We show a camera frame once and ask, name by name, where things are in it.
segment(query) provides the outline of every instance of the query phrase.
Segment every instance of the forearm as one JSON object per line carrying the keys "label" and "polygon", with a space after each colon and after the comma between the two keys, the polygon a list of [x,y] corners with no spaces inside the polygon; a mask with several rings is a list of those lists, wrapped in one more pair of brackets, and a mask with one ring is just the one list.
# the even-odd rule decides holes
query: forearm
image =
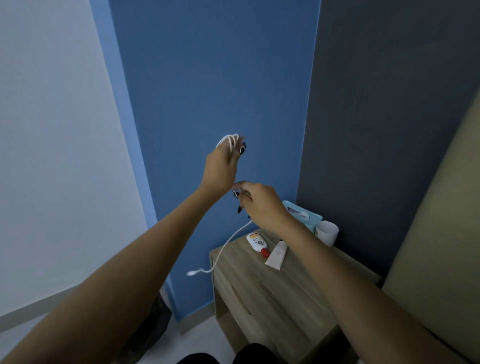
{"label": "forearm", "polygon": [[148,314],[188,238],[216,200],[206,191],[193,193],[88,277],[5,363],[109,363]]}
{"label": "forearm", "polygon": [[318,284],[365,363],[456,362],[456,357],[405,310],[332,253],[303,224],[293,219],[282,223],[279,235]]}

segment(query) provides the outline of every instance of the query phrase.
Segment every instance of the baseboard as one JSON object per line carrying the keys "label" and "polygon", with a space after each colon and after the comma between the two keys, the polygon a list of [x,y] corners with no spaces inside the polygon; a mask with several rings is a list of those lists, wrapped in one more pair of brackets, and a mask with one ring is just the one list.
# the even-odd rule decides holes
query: baseboard
{"label": "baseboard", "polygon": [[48,296],[42,300],[28,304],[7,314],[0,316],[0,332],[14,328],[26,321],[42,316],[54,309],[62,302],[77,286],[67,288],[64,291]]}
{"label": "baseboard", "polygon": [[215,314],[215,308],[212,301],[209,304],[206,304],[205,306],[192,312],[190,315],[188,315],[183,320],[178,322],[178,328],[179,328],[180,334],[183,335],[184,333],[191,330],[195,326],[204,322],[206,319],[212,317],[214,314]]}

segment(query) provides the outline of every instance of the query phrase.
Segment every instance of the tissue box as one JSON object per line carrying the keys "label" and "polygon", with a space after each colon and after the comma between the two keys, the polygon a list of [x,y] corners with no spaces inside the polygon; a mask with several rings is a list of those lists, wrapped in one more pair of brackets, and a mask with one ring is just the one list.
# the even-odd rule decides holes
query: tissue box
{"label": "tissue box", "polygon": [[290,201],[282,201],[282,203],[294,218],[304,223],[305,226],[313,233],[315,233],[315,225],[324,219],[322,216],[317,215],[309,210],[305,210],[304,208],[297,206]]}

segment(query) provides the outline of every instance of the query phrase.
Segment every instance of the hand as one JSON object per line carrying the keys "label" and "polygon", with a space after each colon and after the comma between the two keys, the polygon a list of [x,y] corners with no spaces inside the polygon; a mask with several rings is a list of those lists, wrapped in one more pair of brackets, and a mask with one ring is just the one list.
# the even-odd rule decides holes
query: hand
{"label": "hand", "polygon": [[242,181],[235,183],[233,188],[241,190],[240,206],[247,210],[254,223],[261,228],[281,235],[280,228],[294,220],[272,186]]}
{"label": "hand", "polygon": [[237,174],[240,149],[244,150],[243,139],[243,136],[238,139],[237,145],[231,153],[228,140],[224,140],[207,156],[200,190],[219,199],[232,188]]}

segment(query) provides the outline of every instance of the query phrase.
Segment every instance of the person's left arm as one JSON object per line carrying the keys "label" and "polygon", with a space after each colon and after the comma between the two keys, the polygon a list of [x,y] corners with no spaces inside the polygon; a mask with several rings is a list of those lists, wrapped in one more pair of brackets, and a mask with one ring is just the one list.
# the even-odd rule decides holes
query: person's left arm
{"label": "person's left arm", "polygon": [[89,276],[3,359],[17,363],[110,363],[150,311],[193,230],[235,181],[241,139],[208,155],[199,188]]}

